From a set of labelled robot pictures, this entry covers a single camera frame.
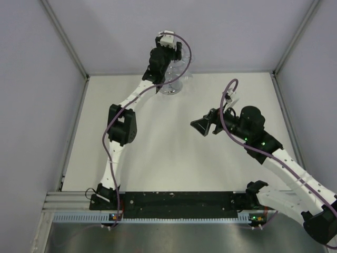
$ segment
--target gray wall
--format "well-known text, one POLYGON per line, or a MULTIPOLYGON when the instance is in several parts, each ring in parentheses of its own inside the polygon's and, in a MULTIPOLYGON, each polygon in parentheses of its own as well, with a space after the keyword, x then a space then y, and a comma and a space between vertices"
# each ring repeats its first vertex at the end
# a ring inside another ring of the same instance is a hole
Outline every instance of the gray wall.
POLYGON ((37 0, 0 8, 0 252, 28 252, 84 81, 37 0))
POLYGON ((313 2, 49 1, 89 74, 143 73, 161 30, 191 44, 192 71, 273 70, 313 2))
POLYGON ((337 192, 337 1, 325 0, 279 75, 306 167, 337 192))

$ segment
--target wire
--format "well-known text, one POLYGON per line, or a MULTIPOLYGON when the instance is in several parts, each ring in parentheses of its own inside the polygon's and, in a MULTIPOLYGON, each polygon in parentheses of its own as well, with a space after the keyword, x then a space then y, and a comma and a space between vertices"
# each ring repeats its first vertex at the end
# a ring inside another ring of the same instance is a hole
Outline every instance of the wire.
POLYGON ((261 225, 261 226, 256 226, 256 227, 251 227, 251 226, 246 226, 246 227, 243 227, 243 226, 238 226, 239 228, 244 228, 244 229, 263 229, 268 223, 270 223, 273 219, 275 219, 275 217, 276 217, 276 215, 278 214, 279 212, 278 211, 276 211, 273 215, 272 215, 272 217, 270 217, 269 218, 269 220, 265 223, 265 224, 263 224, 263 225, 261 225))
MULTIPOLYGON (((231 80, 227 87, 225 88, 224 92, 222 93, 222 97, 221 97, 221 101, 220 101, 220 107, 223 106, 223 103, 224 103, 224 100, 225 100, 225 96, 230 88, 230 86, 235 82, 235 87, 234 87, 234 91, 236 90, 238 84, 239 84, 239 81, 238 79, 233 79, 231 80)), ((337 218, 337 211, 315 190, 313 189, 310 185, 307 184, 307 182, 305 182, 299 175, 296 174, 296 172, 294 172, 287 164, 285 164, 283 161, 281 161, 279 158, 273 156, 272 154, 268 154, 267 152, 264 152, 260 149, 256 149, 256 148, 253 148, 247 144, 244 144, 244 143, 241 143, 240 141, 238 141, 236 138, 234 138, 231 133, 229 132, 229 130, 227 129, 226 125, 225 125, 225 121, 224 121, 224 118, 223 118, 223 113, 220 113, 220 121, 221 121, 221 124, 222 124, 222 127, 223 129, 225 130, 225 132, 227 133, 227 135, 229 136, 229 138, 232 139, 232 141, 234 141, 236 144, 246 148, 246 149, 250 149, 254 152, 257 152, 257 153, 260 153, 262 155, 265 155, 266 157, 269 157, 273 160, 275 160, 276 162, 278 162, 280 165, 284 166, 287 171, 289 171, 289 173, 291 175, 293 175, 297 180, 299 180, 301 183, 304 184, 304 186, 310 190, 317 198, 319 198, 330 210, 331 212, 335 215, 335 217, 337 218)), ((270 221, 272 221, 275 217, 275 215, 277 214, 278 212, 276 212, 275 214, 273 214, 273 216, 269 219, 269 221, 267 221, 266 224, 263 225, 266 226, 270 221)), ((333 246, 329 246, 329 245, 325 245, 327 248, 329 249, 335 249, 337 250, 337 246, 336 247, 333 247, 333 246)))
MULTIPOLYGON (((161 83, 161 84, 156 84, 156 85, 153 85, 151 87, 148 87, 147 89, 143 90, 137 97, 135 97, 135 99, 133 99, 132 101, 130 101, 128 104, 126 104, 124 107, 122 107, 119 112, 115 115, 115 117, 112 119, 112 121, 109 123, 109 125, 107 126, 107 128, 105 129, 104 133, 103 133, 103 136, 102 136, 102 144, 103 144, 103 148, 108 156, 108 159, 109 159, 109 164, 110 164, 110 171, 111 171, 111 176, 112 176, 112 179, 114 181, 114 185, 115 185, 115 189, 116 189, 116 195, 117 195, 117 217, 119 217, 119 213, 120 213, 120 192, 119 192, 119 189, 118 189, 118 185, 117 185, 117 182, 116 182, 116 178, 115 178, 115 175, 114 175, 114 171, 113 171, 113 166, 112 166, 112 157, 110 155, 110 152, 109 152, 109 149, 107 148, 106 144, 105 144, 105 137, 110 129, 110 127, 115 123, 115 121, 118 119, 118 117, 122 114, 122 112, 129 106, 131 105, 133 102, 135 102, 142 94, 144 94, 145 92, 147 92, 148 90, 150 89, 153 89, 155 87, 162 87, 163 85, 166 85, 166 84, 170 84, 170 83, 173 83, 175 81, 177 81, 179 78, 181 78, 185 72, 187 71, 187 69, 190 67, 190 64, 191 64, 191 60, 192 60, 192 50, 191 50, 191 47, 190 45, 187 43, 187 41, 180 37, 179 35, 177 34, 174 34, 174 33, 161 33, 162 35, 172 35, 174 37, 177 37, 179 38, 181 41, 183 41, 185 43, 185 45, 187 46, 187 48, 189 49, 189 54, 190 54, 190 58, 189 58, 189 61, 186 65, 186 68, 183 70, 183 72, 177 76, 176 78, 172 79, 172 80, 169 80, 168 82, 165 82, 165 83, 161 83)), ((117 224, 117 220, 115 221, 115 223, 113 224, 112 227, 115 227, 116 224, 117 224)))
POLYGON ((263 216, 267 217, 267 215, 268 215, 268 207, 264 207, 263 216))
POLYGON ((88 198, 88 196, 86 195, 87 193, 88 193, 88 191, 90 190, 90 189, 92 189, 93 190, 93 192, 95 193, 95 194, 97 194, 97 192, 95 191, 95 189, 94 188, 88 188, 88 189, 86 189, 86 191, 85 191, 85 193, 84 193, 84 195, 85 195, 85 197, 88 199, 88 200, 91 200, 90 198, 88 198))
POLYGON ((236 112, 234 111, 234 109, 233 109, 233 108, 229 107, 229 108, 227 109, 227 111, 228 111, 228 112, 230 112, 230 113, 232 113, 232 112, 233 112, 233 114, 234 114, 234 118, 236 119, 236 112))

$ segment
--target white floor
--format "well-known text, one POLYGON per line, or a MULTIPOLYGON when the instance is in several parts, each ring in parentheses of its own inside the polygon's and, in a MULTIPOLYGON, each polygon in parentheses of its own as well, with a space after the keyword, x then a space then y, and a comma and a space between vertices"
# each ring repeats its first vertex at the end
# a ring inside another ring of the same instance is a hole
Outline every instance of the white floor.
MULTIPOLYGON (((220 106, 222 92, 233 78, 239 80, 236 112, 246 105, 257 106, 266 118, 265 129, 294 157, 268 73, 194 74, 180 93, 158 93, 136 115, 138 133, 127 145, 122 191, 241 191, 256 180, 288 189, 224 132, 203 137, 190 126, 220 106)), ((96 189, 107 159, 101 138, 108 109, 131 94, 140 79, 137 75, 90 78, 63 191, 96 189)))

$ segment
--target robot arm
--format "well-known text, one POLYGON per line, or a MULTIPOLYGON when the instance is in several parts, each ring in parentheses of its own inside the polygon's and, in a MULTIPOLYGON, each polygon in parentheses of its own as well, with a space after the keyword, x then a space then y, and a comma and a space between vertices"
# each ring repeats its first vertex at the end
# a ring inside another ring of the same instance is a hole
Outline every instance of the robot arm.
MULTIPOLYGON (((113 172, 118 187, 121 184, 121 166, 125 153, 125 145, 131 143, 137 134, 136 113, 142 106, 153 97, 161 88, 149 89, 140 96, 144 90, 156 84, 165 82, 165 72, 171 61, 179 61, 182 58, 182 43, 174 42, 174 36, 170 34, 159 35, 155 39, 156 48, 150 52, 149 65, 140 81, 138 87, 121 104, 112 104, 108 113, 108 125, 116 114, 126 106, 130 101, 138 97, 137 101, 132 103, 127 110, 124 110, 118 117, 118 120, 112 124, 108 130, 109 151, 112 156, 113 172)), ((110 171, 110 161, 108 159, 101 183, 97 187, 97 196, 106 202, 112 201, 115 196, 115 184, 110 171)))
POLYGON ((225 97, 226 106, 222 110, 220 108, 211 109, 202 119, 192 121, 191 126, 206 136, 211 124, 215 124, 213 134, 218 134, 223 130, 220 120, 220 113, 222 113, 225 125, 232 135, 244 140, 246 145, 272 155, 274 159, 245 148, 252 158, 281 178, 292 192, 277 191, 267 183, 258 181, 250 183, 248 187, 250 190, 254 189, 253 201, 256 201, 257 206, 271 207, 296 220, 303 225, 314 240, 327 244, 337 235, 336 217, 307 186, 318 192, 335 210, 337 209, 336 194, 301 168, 283 149, 282 144, 264 130, 265 118, 258 108, 246 106, 242 109, 240 116, 236 116, 232 109, 233 102, 237 101, 233 99, 234 97, 235 92, 229 91, 225 97), (287 170, 277 160, 285 163, 294 173, 287 170))

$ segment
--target clear glass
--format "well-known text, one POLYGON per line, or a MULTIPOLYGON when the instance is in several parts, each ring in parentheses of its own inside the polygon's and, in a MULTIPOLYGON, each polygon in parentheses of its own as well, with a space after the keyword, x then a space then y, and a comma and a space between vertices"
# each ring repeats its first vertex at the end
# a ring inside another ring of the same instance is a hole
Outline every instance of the clear glass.
MULTIPOLYGON (((165 74, 165 82, 169 82, 170 80, 175 79, 177 76, 179 76, 184 69, 186 68, 187 63, 189 62, 190 56, 186 49, 182 48, 182 59, 180 61, 174 61, 171 62, 169 67, 167 68, 166 74, 165 74)), ((183 86, 186 86, 188 83, 191 82, 193 76, 189 71, 186 71, 185 74, 180 77, 177 81, 174 81, 173 83, 169 83, 164 85, 160 92, 165 95, 174 95, 177 94, 179 91, 183 89, 183 86)))

